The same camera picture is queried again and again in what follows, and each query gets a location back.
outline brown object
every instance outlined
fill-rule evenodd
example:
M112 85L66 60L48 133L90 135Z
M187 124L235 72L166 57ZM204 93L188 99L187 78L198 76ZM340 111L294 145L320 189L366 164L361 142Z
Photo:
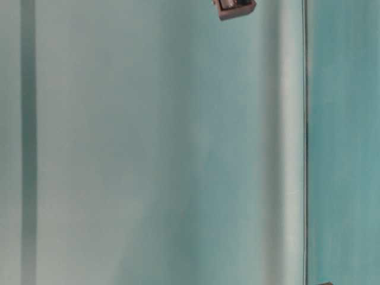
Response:
M248 15L256 7L255 0L213 0L213 3L217 6L222 21Z

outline vertical rod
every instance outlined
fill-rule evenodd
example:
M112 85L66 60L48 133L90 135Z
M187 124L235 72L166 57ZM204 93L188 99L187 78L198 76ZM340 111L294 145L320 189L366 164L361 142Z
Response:
M303 21L303 285L308 285L309 250L309 65L308 0L302 1Z

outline dark object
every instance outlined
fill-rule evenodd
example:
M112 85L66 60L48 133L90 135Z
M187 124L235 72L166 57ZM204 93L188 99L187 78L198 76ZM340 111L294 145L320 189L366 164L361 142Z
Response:
M213 0L219 19L226 20L250 14L256 7L255 0Z

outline small brown box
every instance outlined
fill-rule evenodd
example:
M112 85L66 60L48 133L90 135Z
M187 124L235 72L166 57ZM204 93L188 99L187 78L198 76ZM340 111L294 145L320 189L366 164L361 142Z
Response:
M218 8L219 19L227 20L248 15L256 7L255 0L213 0Z

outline turquoise surface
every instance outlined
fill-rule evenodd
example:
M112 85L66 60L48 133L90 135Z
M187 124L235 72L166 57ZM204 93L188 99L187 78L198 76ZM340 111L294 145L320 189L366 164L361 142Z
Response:
M309 284L380 283L380 2L309 2Z
M1 4L1 284L302 284L301 2L223 23L210 2L36 0L21 63Z

